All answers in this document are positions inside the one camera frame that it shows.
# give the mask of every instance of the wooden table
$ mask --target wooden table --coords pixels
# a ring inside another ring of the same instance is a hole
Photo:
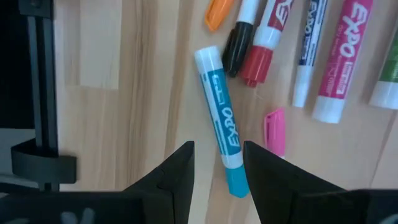
[[[264,115],[284,106],[289,162],[347,189],[398,187],[397,114],[368,105],[394,32],[398,1],[374,1],[337,125],[312,120],[311,112],[343,0],[329,1],[309,101],[303,110],[291,107],[306,2],[293,5],[266,83],[250,89],[240,78],[228,80],[241,140],[263,145]],[[207,4],[55,0],[58,138],[63,154],[78,156],[80,179],[62,189],[122,190],[194,140],[190,223],[259,223],[250,196],[228,193],[193,61],[197,49],[225,44],[239,3],[214,34],[204,25]]]

